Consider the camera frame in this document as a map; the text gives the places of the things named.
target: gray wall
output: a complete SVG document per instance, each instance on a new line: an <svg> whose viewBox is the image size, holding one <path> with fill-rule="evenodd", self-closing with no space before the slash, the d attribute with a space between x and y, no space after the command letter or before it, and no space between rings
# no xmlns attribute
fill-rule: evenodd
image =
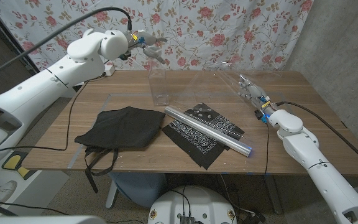
<svg viewBox="0 0 358 224"><path fill-rule="evenodd" d="M358 138L358 1L315 0L285 70L301 72ZM276 183L288 224L335 223L309 177Z"/></svg>
<svg viewBox="0 0 358 224"><path fill-rule="evenodd" d="M358 1L316 0L285 70L300 71L358 138Z"/></svg>

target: bag strap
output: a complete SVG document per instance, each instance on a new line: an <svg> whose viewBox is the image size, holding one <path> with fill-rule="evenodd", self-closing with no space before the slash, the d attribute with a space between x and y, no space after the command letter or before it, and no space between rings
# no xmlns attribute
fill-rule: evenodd
<svg viewBox="0 0 358 224"><path fill-rule="evenodd" d="M88 178L88 181L89 183L91 184L92 188L93 188L93 191L95 193L98 193L99 190L93 180L93 176L101 176L101 175L105 175L109 172L112 171L112 167L114 166L114 164L116 163L116 160L118 158L118 149L114 149L114 156L113 156L113 159L112 159L112 163L111 163L111 166L105 170L102 170L100 172L92 172L91 169L107 154L109 154L110 152L112 151L112 149L104 149L103 151L99 152L96 157L93 159L93 161L91 162L91 164L88 165L87 161L86 161L86 157L88 155L90 155L92 152L91 151L88 151L85 153L85 164L86 164L86 169L85 169L85 175L86 177Z"/></svg>

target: black cloth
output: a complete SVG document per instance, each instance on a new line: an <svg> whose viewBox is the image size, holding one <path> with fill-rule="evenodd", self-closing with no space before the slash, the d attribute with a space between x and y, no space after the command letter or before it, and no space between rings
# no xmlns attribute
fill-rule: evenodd
<svg viewBox="0 0 358 224"><path fill-rule="evenodd" d="M112 171L118 157L118 149L148 146L158 133L164 116L165 113L130 106L120 110L103 111L87 133L75 138L75 142L87 146L85 157L92 152L96 153L94 160L89 165L86 164L85 170L95 193L98 189L92 175L100 176ZM92 167L112 151L114 158L111 167L98 173L91 172Z"/></svg>
<svg viewBox="0 0 358 224"><path fill-rule="evenodd" d="M237 140L240 139L240 136L233 133L244 133L242 129L238 128L235 124L204 103L200 103L188 109L185 114L201 121L207 121L212 124L210 126L214 129ZM206 170L223 152L223 149L229 149L229 147L217 142L215 139L206 136L178 120L174 120L165 126L162 131L200 167L204 167Z"/></svg>

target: wooden table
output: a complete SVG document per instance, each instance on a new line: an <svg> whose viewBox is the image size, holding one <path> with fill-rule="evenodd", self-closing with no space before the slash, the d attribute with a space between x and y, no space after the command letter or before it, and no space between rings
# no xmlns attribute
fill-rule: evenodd
<svg viewBox="0 0 358 224"><path fill-rule="evenodd" d="M230 119L245 131L245 136L251 142L243 139L253 147L251 155L245 157L234 150L224 151L208 170L198 166L184 151L174 144L163 132L159 132L152 144L145 149L125 149L119 153L119 158L113 171L132 172L184 172L212 174L263 174L267 158L267 127L258 121L249 102L230 90L225 82L216 79L201 79L203 87L200 90L189 89L189 83L197 85L194 77L200 75L197 71L168 71L167 80L170 84L171 103L175 100L186 102L192 100L207 100L212 109ZM203 75L214 76L214 72L203 72ZM253 74L260 85L273 101L292 101L313 110L336 128L343 136L358 148L358 140L341 123L324 100L299 72L281 72L282 77L266 78L265 73ZM200 97L187 97L182 93L198 94ZM230 93L226 96L206 98L208 92ZM37 146L63 148L65 145L68 112L71 103L62 111L60 116L49 127L37 143ZM127 106L163 111L164 106L154 106L150 94L149 81L145 71L115 72L96 82L89 82L77 98L71 114L69 144L66 151L48 151L33 149L24 160L23 166L28 169L40 170L85 170L85 147L74 142L74 138L87 132L93 125L96 116L102 110L118 110ZM312 131L320 142L320 150L344 175L358 175L358 155L332 133L324 124L309 113L294 106L281 106L299 116L304 126ZM164 118L162 127L173 121L169 116ZM270 128L268 145L267 172L271 174L298 175L306 174L304 168L292 159L284 150L276 130ZM101 170L111 165L112 154L107 155L96 166Z"/></svg>

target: clear plastic cup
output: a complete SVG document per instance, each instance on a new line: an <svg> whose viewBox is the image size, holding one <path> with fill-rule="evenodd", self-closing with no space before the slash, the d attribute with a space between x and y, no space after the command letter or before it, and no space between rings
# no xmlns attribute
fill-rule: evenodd
<svg viewBox="0 0 358 224"><path fill-rule="evenodd" d="M168 85L165 73L166 69L162 67L152 67L149 71L149 84L153 103L157 106L169 105Z"/></svg>

